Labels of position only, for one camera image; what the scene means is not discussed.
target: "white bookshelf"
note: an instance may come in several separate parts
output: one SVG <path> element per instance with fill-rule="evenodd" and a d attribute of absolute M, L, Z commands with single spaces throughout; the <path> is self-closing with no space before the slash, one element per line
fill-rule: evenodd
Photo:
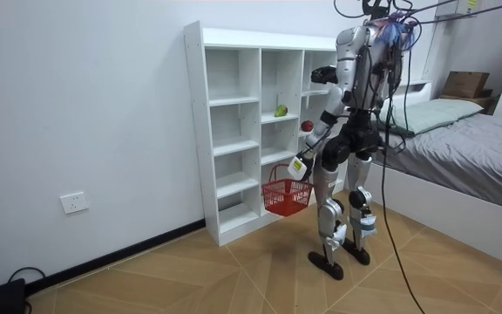
<path fill-rule="evenodd" d="M 303 148 L 310 133 L 300 130 L 301 122 L 319 120 L 329 86 L 312 84 L 309 76 L 336 63 L 335 39 L 199 22 L 184 32 L 204 216 L 223 245 L 280 218 L 265 210 L 261 184 Z M 278 105 L 288 113 L 275 117 Z M 280 169 L 278 179 L 287 177 Z M 336 191 L 342 188 L 339 179 Z"/>

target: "wall outlet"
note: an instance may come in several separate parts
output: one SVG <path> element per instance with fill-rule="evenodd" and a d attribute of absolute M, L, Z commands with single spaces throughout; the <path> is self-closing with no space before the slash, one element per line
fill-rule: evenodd
<path fill-rule="evenodd" d="M 76 193 L 74 195 L 61 196 L 61 205 L 66 214 L 78 212 L 79 210 L 88 209 L 85 192 Z"/>

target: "red basket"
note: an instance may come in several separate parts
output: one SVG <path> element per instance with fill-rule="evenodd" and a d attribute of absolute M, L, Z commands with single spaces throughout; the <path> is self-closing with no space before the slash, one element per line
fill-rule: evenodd
<path fill-rule="evenodd" d="M 278 164 L 270 171 L 268 183 L 263 184 L 262 196 L 265 209 L 271 213 L 288 217 L 305 209 L 309 205 L 309 197 L 313 184 L 291 179 L 276 179 L 276 169 L 287 164 Z"/>

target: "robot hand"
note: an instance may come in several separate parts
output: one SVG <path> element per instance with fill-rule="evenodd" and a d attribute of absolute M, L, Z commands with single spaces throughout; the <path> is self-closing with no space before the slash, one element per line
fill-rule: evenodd
<path fill-rule="evenodd" d="M 327 84 L 328 82 L 338 84 L 336 68 L 329 65 L 314 69 L 311 72 L 311 82 L 318 84 Z"/>
<path fill-rule="evenodd" d="M 288 171 L 299 181 L 307 181 L 313 172 L 312 158 L 304 157 L 303 153 L 298 153 L 289 164 Z"/>

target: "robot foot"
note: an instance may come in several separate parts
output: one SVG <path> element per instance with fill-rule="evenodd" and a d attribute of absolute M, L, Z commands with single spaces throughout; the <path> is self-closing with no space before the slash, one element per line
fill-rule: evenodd
<path fill-rule="evenodd" d="M 324 270 L 331 277 L 335 278 L 335 280 L 343 280 L 344 279 L 344 270 L 338 263 L 334 265 L 330 265 L 327 262 L 327 258 L 322 256 L 317 252 L 309 252 L 307 258 L 310 262 L 312 262 L 318 269 Z"/>
<path fill-rule="evenodd" d="M 371 263 L 370 254 L 365 250 L 359 250 L 356 248 L 356 243 L 346 238 L 342 247 L 348 251 L 361 265 L 369 265 Z"/>

